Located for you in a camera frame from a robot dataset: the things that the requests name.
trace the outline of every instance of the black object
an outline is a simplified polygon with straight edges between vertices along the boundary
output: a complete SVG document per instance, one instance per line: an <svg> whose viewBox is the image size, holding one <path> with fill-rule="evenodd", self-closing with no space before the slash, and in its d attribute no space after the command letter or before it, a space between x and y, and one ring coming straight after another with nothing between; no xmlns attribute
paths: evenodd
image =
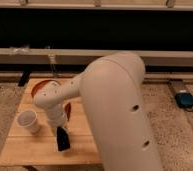
<svg viewBox="0 0 193 171"><path fill-rule="evenodd" d="M28 81L29 79L29 76L31 74L31 70L30 69L27 69L23 72L23 75L18 83L18 86L19 87L23 87L25 85L25 83Z"/></svg>
<svg viewBox="0 0 193 171"><path fill-rule="evenodd" d="M58 151L64 151L70 148L70 141L68 138L68 134L61 127L57 127L57 145Z"/></svg>
<svg viewBox="0 0 193 171"><path fill-rule="evenodd" d="M175 95L176 102L180 108L193 107L193 96L191 93L177 93Z"/></svg>

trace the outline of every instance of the white cup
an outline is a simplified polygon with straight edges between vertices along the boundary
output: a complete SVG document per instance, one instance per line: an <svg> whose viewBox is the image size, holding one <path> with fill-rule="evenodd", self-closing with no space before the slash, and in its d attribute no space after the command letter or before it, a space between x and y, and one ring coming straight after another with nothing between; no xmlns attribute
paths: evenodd
<svg viewBox="0 0 193 171"><path fill-rule="evenodd" d="M21 128L26 129L32 134L36 133L40 128L37 113L30 109L21 112L17 116L16 121Z"/></svg>

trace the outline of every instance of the table leg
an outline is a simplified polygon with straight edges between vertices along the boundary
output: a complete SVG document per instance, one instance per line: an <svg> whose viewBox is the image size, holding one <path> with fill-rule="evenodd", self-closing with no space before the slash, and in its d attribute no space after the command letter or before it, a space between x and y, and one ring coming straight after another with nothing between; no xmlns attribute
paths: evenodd
<svg viewBox="0 0 193 171"><path fill-rule="evenodd" d="M38 171L34 166L22 166L22 167L27 169L28 171Z"/></svg>

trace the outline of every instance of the paper cup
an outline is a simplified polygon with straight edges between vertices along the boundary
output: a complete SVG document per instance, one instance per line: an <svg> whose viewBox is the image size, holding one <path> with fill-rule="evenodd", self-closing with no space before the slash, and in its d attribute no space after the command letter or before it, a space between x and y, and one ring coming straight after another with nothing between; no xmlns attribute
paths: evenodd
<svg viewBox="0 0 193 171"><path fill-rule="evenodd" d="M16 119L18 125L21 128L26 129L30 133L36 133L40 126L37 120L37 113L33 110L25 110L21 112Z"/></svg>

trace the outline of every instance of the black wall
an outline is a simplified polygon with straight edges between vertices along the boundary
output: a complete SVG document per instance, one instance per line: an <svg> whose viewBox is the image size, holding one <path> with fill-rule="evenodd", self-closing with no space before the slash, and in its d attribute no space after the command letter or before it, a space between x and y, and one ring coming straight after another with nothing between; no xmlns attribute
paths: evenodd
<svg viewBox="0 0 193 171"><path fill-rule="evenodd" d="M193 12L0 9L0 48L193 51Z"/></svg>

